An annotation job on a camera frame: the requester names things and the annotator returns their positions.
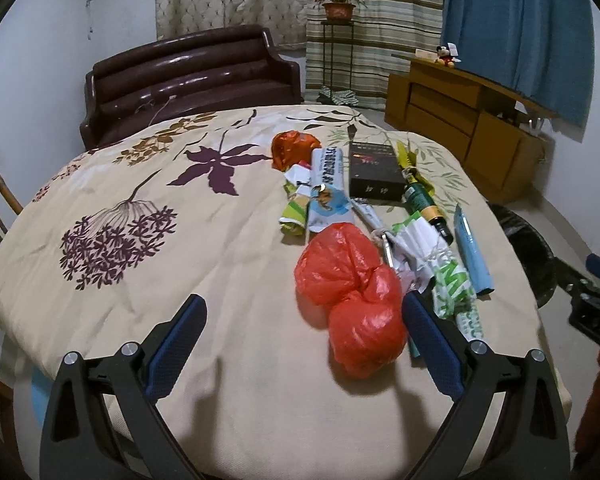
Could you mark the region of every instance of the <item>snack wrapper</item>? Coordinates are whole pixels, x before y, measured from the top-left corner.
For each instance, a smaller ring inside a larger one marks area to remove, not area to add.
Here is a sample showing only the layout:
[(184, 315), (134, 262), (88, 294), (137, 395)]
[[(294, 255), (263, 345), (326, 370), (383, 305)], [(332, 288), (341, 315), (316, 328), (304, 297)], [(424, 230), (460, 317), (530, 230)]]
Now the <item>snack wrapper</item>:
[(440, 234), (420, 213), (394, 224), (395, 247), (416, 275), (416, 288), (423, 292), (431, 278), (433, 307), (442, 319), (453, 320), (467, 341), (484, 340), (476, 307), (475, 291), (464, 265), (459, 262)]
[(300, 164), (294, 164), (285, 173), (284, 185), (289, 202), (280, 217), (280, 229), (285, 234), (304, 235), (307, 208), (311, 200), (311, 170)]
[(311, 202), (309, 202), (308, 228), (319, 233), (338, 222), (353, 224), (349, 197), (344, 191), (342, 150), (316, 148), (311, 159)]

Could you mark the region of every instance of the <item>striped curtain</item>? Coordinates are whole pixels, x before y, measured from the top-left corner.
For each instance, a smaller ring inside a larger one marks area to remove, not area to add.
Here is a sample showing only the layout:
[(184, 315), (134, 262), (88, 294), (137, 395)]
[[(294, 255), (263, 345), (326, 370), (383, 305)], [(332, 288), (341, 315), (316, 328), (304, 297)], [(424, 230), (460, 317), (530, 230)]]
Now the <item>striped curtain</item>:
[[(440, 42), (443, 0), (363, 0), (354, 10), (352, 90), (365, 108), (384, 109), (390, 73), (409, 72), (416, 48), (435, 50)], [(322, 6), (307, 12), (306, 94), (317, 99), (322, 87)], [(331, 27), (327, 30), (330, 41)], [(334, 27), (333, 89), (349, 88), (350, 28)], [(327, 50), (327, 63), (330, 47)]]

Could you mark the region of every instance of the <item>black box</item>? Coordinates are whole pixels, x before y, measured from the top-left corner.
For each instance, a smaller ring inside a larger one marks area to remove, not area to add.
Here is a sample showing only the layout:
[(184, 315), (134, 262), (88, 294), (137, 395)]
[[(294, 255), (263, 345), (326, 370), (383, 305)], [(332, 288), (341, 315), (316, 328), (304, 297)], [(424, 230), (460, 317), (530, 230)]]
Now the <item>black box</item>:
[(405, 186), (390, 144), (352, 142), (349, 145), (349, 195), (400, 202)]

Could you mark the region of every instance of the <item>cabinet drawer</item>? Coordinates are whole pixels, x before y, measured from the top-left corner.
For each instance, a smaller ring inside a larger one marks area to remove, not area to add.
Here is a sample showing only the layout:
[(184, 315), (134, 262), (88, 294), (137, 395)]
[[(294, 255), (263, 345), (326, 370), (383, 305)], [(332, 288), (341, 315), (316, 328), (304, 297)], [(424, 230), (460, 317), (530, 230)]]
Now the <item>cabinet drawer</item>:
[(431, 88), (471, 108), (478, 108), (482, 86), (453, 74), (453, 70), (441, 70), (421, 63), (411, 63), (409, 79), (412, 83), (419, 83)]
[(408, 130), (435, 140), (448, 149), (460, 162), (464, 160), (469, 147), (469, 137), (445, 121), (409, 104), (405, 126)]
[(495, 189), (502, 189), (523, 132), (492, 115), (481, 113), (464, 162)]
[(477, 110), (418, 84), (411, 86), (409, 102), (455, 126), (468, 136), (474, 134), (475, 121), (478, 119)]
[(386, 88), (386, 104), (384, 105), (384, 121), (395, 128), (404, 126), (404, 115), (409, 100), (410, 82), (407, 76), (389, 74)]

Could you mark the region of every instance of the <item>green and white package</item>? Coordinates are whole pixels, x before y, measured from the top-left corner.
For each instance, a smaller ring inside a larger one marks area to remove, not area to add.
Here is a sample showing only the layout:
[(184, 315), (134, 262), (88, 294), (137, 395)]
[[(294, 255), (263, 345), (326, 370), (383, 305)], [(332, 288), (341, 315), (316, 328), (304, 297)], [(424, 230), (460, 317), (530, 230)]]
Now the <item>green and white package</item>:
[(468, 340), (484, 339), (475, 291), (469, 273), (452, 253), (436, 229), (419, 212), (394, 224), (397, 252), (402, 252), (416, 275), (416, 288), (423, 291), (431, 277), (434, 310), (438, 317), (456, 323)]

